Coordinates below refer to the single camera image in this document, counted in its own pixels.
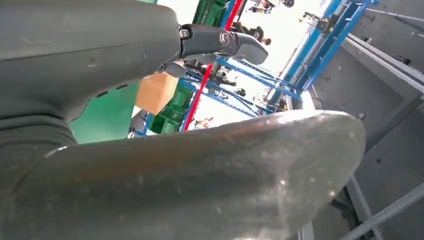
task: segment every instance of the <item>red pole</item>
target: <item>red pole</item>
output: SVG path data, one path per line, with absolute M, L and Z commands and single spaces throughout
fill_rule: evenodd
M 237 12 L 239 11 L 240 5 L 242 5 L 243 0 L 237 0 L 237 2 L 234 5 L 234 8 L 232 9 L 231 15 L 228 18 L 228 21 L 226 22 L 225 29 L 230 30 L 231 24 L 233 24 L 233 20 L 237 15 Z M 207 67 L 206 73 L 203 76 L 203 80 L 201 81 L 200 89 L 196 92 L 196 95 L 194 96 L 193 105 L 191 106 L 190 113 L 188 114 L 187 122 L 184 126 L 184 131 L 187 131 L 189 128 L 190 123 L 192 122 L 193 115 L 195 114 L 195 111 L 198 107 L 200 96 L 203 93 L 203 89 L 206 86 L 206 82 L 209 79 L 209 76 L 211 75 L 213 64 L 209 65 Z

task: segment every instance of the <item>green plastic crate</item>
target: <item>green plastic crate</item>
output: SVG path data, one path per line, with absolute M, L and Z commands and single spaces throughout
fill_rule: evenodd
M 194 91 L 178 85 L 174 96 L 150 122 L 149 129 L 156 134 L 174 133 L 180 129 Z
M 165 106 L 159 115 L 162 115 L 166 119 L 171 119 L 174 122 L 180 123 L 183 121 L 184 112 L 179 111 L 178 109 L 173 109 L 170 106 Z
M 180 129 L 180 123 L 172 121 L 163 115 L 156 115 L 150 122 L 149 129 L 155 134 L 175 133 Z
M 180 107 L 180 112 L 184 112 L 190 105 L 190 100 L 193 97 L 193 91 L 178 85 L 175 89 L 172 99 L 169 101 L 168 106 L 171 106 L 173 109 L 178 109 Z
M 200 0 L 193 23 L 220 27 L 229 0 Z

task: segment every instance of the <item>screw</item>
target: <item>screw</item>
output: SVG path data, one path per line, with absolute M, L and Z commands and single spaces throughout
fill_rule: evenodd
M 181 29 L 181 30 L 179 31 L 179 36 L 180 36 L 180 38 L 182 38 L 182 39 L 188 39 L 188 38 L 190 37 L 190 32 L 189 32 L 189 30 L 187 30 L 187 29 Z
M 221 42 L 221 44 L 224 46 L 228 46 L 228 44 L 230 44 L 230 34 L 226 31 L 220 32 L 219 42 Z

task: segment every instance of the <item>robotic arm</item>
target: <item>robotic arm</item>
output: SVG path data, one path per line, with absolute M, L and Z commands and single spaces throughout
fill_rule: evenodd
M 361 161 L 361 122 L 332 111 L 77 145 L 66 123 L 91 98 L 180 59 L 268 54 L 133 0 L 3 0 L 0 31 L 2 240 L 285 239 Z
M 248 35 L 180 27 L 170 8 L 123 0 L 18 0 L 0 8 L 0 119 L 78 118 L 91 98 L 204 55 L 268 56 Z

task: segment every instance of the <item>cardboard box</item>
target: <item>cardboard box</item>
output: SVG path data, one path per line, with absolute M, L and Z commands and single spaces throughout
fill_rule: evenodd
M 174 96 L 178 78 L 166 72 L 155 73 L 140 82 L 135 106 L 157 115 Z

